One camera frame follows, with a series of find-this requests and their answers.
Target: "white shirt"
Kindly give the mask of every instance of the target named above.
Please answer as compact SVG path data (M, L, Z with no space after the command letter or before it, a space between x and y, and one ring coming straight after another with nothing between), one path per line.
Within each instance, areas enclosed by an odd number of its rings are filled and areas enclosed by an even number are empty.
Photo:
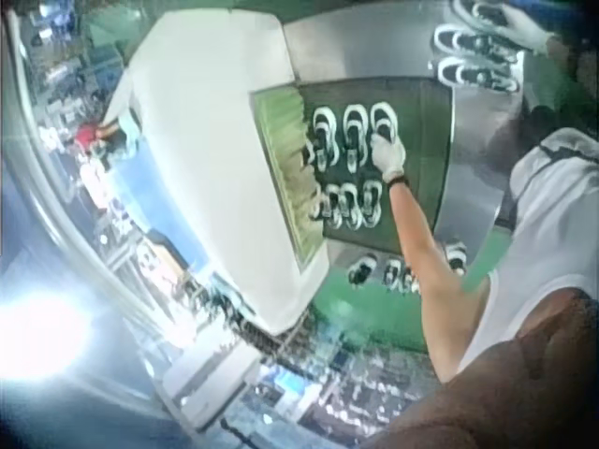
M599 143L572 128L553 133L516 164L510 189L513 241L489 274L489 299L459 371L512 340L550 293L571 287L599 297Z

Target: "green floor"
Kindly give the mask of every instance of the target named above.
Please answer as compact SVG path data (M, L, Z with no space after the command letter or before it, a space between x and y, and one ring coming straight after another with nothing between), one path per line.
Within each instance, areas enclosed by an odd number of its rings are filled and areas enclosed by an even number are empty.
M358 189L366 180L381 180L380 172L369 159L356 174L347 170L343 150L343 113L348 105L360 104L366 110L380 101L387 101L398 116L399 133L410 157L406 174L412 192L434 227L445 185L451 128L451 91L433 80L419 79L366 79L326 82L300 86L305 102L305 120L312 122L314 110L321 106L331 108L337 118L337 142L342 157L325 173L316 172L324 187L333 183L355 184ZM380 223L373 229L361 227L352 231L343 225L339 229L325 226L325 236L386 253L400 253L400 243L388 201L387 191L381 199L383 209Z
M489 234L464 279L466 289L475 288L501 259L510 243L509 233L495 228ZM332 324L345 329L355 343L381 340L405 349L426 351L420 314L420 297L389 293L380 283L370 282L354 290L344 271L333 268L316 294L315 308Z

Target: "glove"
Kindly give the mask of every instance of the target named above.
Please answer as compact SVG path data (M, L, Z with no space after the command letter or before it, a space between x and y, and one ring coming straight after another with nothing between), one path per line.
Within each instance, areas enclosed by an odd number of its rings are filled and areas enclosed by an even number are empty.
M384 182L389 183L403 174L405 148L399 137L395 137L391 143L386 138L373 134L371 147L374 166L381 170Z
M547 54L547 42L554 36L552 33L541 28L524 11L509 5L502 5L502 10L507 19L507 28L516 34L513 40L517 44L532 51Z

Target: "white glove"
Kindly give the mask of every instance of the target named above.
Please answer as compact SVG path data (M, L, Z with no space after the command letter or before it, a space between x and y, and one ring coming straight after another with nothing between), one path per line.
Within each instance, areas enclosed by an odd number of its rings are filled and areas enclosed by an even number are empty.
M547 42L554 36L552 33L541 28L524 11L509 5L502 5L507 28L515 33L514 39L517 44L541 54L547 54Z
M405 148L399 136L395 137L391 143L386 138L373 134L371 147L373 148L374 166L383 173L384 182L390 182L403 174Z

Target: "dark green mat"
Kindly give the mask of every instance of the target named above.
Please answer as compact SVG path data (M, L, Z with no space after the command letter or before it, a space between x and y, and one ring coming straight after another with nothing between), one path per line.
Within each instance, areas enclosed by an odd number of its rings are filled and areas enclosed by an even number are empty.
M406 174L412 192L424 210L431 228L437 219L445 185L451 128L451 91L433 80L367 79L310 84L299 87L304 98L306 122L312 122L314 110L330 107L337 117L337 141L343 147L343 112L348 105L361 104L368 111L373 104L387 101L397 112L399 131L407 150ZM352 175L342 157L335 167L317 173L321 185L353 182L361 188L366 180L380 180L372 161ZM381 198L383 215L374 229L352 231L343 225L334 230L325 226L325 236L356 243L388 253L399 253L388 194Z

